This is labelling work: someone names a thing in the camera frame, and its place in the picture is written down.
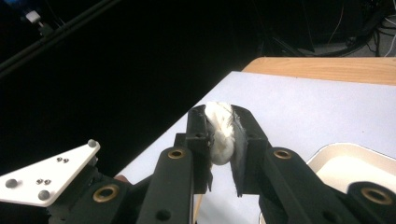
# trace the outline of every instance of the white bracket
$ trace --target white bracket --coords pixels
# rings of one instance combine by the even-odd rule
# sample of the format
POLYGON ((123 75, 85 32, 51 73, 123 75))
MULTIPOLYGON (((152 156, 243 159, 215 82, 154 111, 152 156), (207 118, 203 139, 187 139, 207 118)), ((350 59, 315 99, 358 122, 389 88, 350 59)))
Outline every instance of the white bracket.
POLYGON ((52 205, 99 149, 99 143, 90 140, 87 145, 0 176, 0 202, 52 205))

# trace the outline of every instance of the bolt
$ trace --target bolt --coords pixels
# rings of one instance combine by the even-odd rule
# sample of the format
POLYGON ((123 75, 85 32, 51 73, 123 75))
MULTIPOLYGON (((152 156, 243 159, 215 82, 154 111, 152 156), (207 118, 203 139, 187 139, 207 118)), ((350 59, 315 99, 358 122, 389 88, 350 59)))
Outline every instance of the bolt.
POLYGON ((6 188, 8 189, 14 189, 17 186, 18 186, 18 181, 16 179, 9 179, 6 182, 6 188))
POLYGON ((89 147, 96 147, 96 141, 93 139, 90 139, 90 141, 88 141, 88 146, 89 147))
POLYGON ((50 193, 43 189, 38 193, 38 199, 41 201, 46 201, 50 197, 50 193))

